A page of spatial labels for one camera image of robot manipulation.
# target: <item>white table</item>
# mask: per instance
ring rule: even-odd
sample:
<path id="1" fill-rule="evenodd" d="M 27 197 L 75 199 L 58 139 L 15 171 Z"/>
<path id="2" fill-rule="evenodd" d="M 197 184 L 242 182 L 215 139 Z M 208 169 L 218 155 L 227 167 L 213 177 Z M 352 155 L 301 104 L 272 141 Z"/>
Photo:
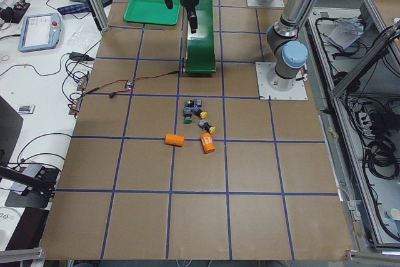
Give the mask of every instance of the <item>white table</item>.
<path id="1" fill-rule="evenodd" d="M 25 16 L 44 13 L 56 13 L 56 11 L 46 6 L 47 0 L 27 0 L 31 3 Z M 67 6 L 72 3 L 68 0 L 50 0 L 49 4 L 55 8 Z M 105 11 L 109 13 L 111 6 L 108 6 Z M 0 74 L 7 68 L 14 64 L 32 64 L 41 74 L 53 73 L 59 68 L 60 57 L 64 53 L 71 51 L 85 53 L 91 45 L 101 39 L 101 35 L 91 17 L 91 14 L 85 18 L 78 20 L 72 15 L 62 16 L 62 30 L 59 43 L 55 49 L 35 51 L 31 53 L 20 53 L 18 51 L 19 38 L 8 38 L 0 41 L 0 58 L 7 61 L 0 61 Z M 10 34 L 21 33 L 22 22 L 19 24 L 12 24 L 6 30 L 0 31 L 0 37 Z M 69 43 L 71 36 L 82 28 L 94 43 L 85 46 L 74 43 Z M 96 45 L 88 55 L 95 57 L 98 49 Z M 86 68 L 78 67 L 76 70 L 88 70 Z M 14 154 L 11 162 L 16 162 L 17 155 L 20 150 L 36 136 L 46 133 L 66 133 L 72 134 L 75 126 L 74 116 L 68 115 L 69 108 L 67 107 L 68 101 L 61 92 L 61 84 L 67 76 L 64 64 L 62 64 L 61 72 L 48 77 L 38 76 L 31 67 L 15 67 L 8 71 L 5 75 L 0 77 L 0 95 L 16 110 L 21 105 L 35 105 L 33 114 L 23 115 L 24 124 L 22 127 L 21 135 L 18 139 Z M 76 90 L 76 83 L 72 79 L 68 79 L 64 85 L 64 90 L 67 95 Z M 46 136 L 33 142 L 24 152 L 24 157 L 32 154 L 48 152 L 57 153 L 65 157 L 68 146 L 69 138 L 66 136 Z M 62 168 L 63 161 L 54 156 L 40 156 L 37 161 L 42 163 L 54 164 Z M 0 187 L 9 188 L 12 185 L 11 181 L 3 179 L 0 182 Z M 4 206 L 5 200 L 8 196 L 8 191 L 0 190 L 0 206 Z M 14 228 L 7 228 L 7 225 L 1 224 L 0 232 L 5 234 L 6 238 L 0 239 L 0 251 L 4 250 L 8 244 Z"/>

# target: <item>computer monitor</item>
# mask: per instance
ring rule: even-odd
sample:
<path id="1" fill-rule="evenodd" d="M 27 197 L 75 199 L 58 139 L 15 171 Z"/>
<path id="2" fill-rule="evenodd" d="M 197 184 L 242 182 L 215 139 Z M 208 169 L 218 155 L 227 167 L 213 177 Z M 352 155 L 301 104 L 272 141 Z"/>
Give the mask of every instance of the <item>computer monitor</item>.
<path id="1" fill-rule="evenodd" d="M 27 191 L 27 193 L 15 193 L 14 191 L 10 191 L 6 206 L 45 208 L 49 200 L 48 191 L 52 190 L 54 187 L 58 172 L 55 169 L 46 171 L 46 169 L 43 168 L 42 170 L 46 171 L 48 174 L 51 173 L 48 178 L 54 179 L 45 181 L 37 177 L 33 178 L 8 167 L 22 126 L 23 118 L 0 96 L 0 180 L 3 178 L 9 179 L 27 187 L 32 187 L 35 191 L 39 192 L 39 194 L 37 194 L 29 191 Z"/>

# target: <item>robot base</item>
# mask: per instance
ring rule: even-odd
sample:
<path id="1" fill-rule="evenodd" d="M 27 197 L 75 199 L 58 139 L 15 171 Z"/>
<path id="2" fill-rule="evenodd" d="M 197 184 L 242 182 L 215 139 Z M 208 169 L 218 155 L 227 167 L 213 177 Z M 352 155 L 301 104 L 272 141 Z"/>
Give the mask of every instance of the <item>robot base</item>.
<path id="1" fill-rule="evenodd" d="M 306 88 L 303 81 L 296 81 L 293 88 L 286 92 L 280 92 L 273 89 L 267 82 L 267 75 L 270 70 L 275 68 L 276 63 L 256 62 L 258 92 L 260 99 L 264 100 L 308 100 Z M 301 72 L 297 74 L 297 78 L 301 78 Z"/>
<path id="2" fill-rule="evenodd" d="M 259 2 L 258 0 L 246 1 L 249 8 L 283 9 L 285 7 L 283 0 L 272 0 L 268 2 Z"/>

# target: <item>power adapter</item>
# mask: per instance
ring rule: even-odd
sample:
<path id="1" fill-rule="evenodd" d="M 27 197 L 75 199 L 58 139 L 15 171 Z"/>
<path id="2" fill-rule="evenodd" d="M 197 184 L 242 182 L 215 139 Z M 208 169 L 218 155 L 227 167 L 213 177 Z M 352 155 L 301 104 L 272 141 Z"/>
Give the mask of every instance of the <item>power adapter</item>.
<path id="1" fill-rule="evenodd" d="M 90 62 L 94 61 L 94 58 L 88 56 L 87 54 L 83 53 L 76 53 L 75 51 L 71 52 L 69 55 L 69 59 L 75 62 Z"/>

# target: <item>orange cylinder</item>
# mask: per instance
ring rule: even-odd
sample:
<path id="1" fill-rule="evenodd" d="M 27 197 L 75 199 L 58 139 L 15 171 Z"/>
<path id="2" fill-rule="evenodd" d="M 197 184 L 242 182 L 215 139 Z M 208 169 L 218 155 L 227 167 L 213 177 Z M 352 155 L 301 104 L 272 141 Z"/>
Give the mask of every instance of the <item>orange cylinder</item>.
<path id="1" fill-rule="evenodd" d="M 212 153 L 215 151 L 215 145 L 209 133 L 202 134 L 200 138 L 201 138 L 202 148 L 204 149 L 205 153 Z"/>
<path id="2" fill-rule="evenodd" d="M 185 137 L 178 134 L 167 134 L 165 144 L 182 147 L 185 143 Z"/>

